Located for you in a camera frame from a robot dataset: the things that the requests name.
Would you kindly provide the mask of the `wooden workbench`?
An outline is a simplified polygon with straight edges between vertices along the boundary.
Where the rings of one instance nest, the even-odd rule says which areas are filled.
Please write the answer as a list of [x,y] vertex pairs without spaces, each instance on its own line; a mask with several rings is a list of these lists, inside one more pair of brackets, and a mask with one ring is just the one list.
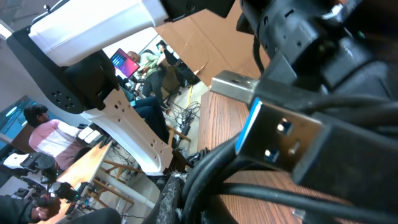
[[154,208],[155,204],[147,197],[136,192],[119,179],[124,170],[132,170],[137,173],[141,173],[142,171],[131,166],[105,159],[111,146],[111,142],[105,146],[97,144],[93,149],[87,152],[87,154],[63,172],[57,180],[59,182],[67,182],[74,188],[81,187],[84,182],[102,186],[102,189],[98,193],[95,193],[86,186],[81,194],[84,197],[88,195],[94,198],[94,200],[104,208],[106,208],[107,205],[100,199],[103,192],[111,192],[119,197],[119,199],[131,205],[140,202],[149,208]]

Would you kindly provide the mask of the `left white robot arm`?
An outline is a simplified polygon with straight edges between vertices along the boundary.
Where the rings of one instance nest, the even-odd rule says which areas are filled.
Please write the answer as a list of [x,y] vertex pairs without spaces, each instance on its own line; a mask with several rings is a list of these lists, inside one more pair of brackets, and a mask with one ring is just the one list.
[[[249,100],[236,155],[294,177],[397,174],[397,2],[348,1],[330,19],[320,1],[243,1],[238,29],[272,62]],[[43,93],[74,114],[105,109],[119,87],[103,48],[175,21],[182,1],[62,1],[6,42]]]

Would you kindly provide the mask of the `cardboard sheet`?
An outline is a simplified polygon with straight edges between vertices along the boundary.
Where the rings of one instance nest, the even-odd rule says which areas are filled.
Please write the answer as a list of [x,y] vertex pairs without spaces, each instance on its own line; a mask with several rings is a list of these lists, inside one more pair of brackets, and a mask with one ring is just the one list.
[[252,54],[254,36],[236,30],[241,13],[235,1],[226,18],[205,9],[155,30],[206,86],[223,70],[259,78]]

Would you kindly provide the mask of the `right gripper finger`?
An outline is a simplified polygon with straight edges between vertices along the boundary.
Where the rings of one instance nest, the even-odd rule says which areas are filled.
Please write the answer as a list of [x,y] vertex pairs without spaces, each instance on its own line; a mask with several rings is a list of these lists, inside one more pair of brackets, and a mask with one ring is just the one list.
[[182,222],[182,190],[186,174],[174,172],[160,193],[154,208],[142,224],[179,224]]

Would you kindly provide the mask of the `person in green shirt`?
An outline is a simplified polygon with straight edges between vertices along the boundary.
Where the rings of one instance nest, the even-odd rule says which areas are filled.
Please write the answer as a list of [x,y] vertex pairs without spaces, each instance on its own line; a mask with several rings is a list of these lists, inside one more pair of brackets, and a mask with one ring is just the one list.
[[157,64],[159,57],[148,52],[137,54],[133,51],[129,51],[127,55],[139,64],[139,75],[145,75],[142,94],[145,97],[149,97],[151,93],[154,93],[157,101],[162,104],[163,95],[161,88],[165,72]]

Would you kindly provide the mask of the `monitor with red screen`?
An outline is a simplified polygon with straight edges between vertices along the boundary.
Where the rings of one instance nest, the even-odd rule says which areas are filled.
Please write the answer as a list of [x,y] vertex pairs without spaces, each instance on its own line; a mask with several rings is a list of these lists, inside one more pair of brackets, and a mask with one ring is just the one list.
[[122,49],[117,49],[110,58],[114,67],[119,70],[126,78],[130,78],[140,68],[140,65],[133,61]]

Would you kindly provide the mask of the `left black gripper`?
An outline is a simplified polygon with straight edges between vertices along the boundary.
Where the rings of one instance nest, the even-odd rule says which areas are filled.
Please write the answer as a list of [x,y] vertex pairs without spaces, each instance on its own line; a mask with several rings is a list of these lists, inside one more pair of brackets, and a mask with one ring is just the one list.
[[261,81],[323,94],[397,98],[396,1],[241,1],[238,30],[269,65]]

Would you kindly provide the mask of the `person in pink shirt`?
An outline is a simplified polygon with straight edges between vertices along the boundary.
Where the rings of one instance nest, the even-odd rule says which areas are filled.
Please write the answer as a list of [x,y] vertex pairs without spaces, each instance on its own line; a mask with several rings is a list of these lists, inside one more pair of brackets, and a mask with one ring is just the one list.
[[91,150],[77,140],[81,129],[59,119],[50,119],[48,108],[44,105],[26,107],[24,117],[34,128],[29,138],[29,146],[53,157],[61,170],[67,170]]

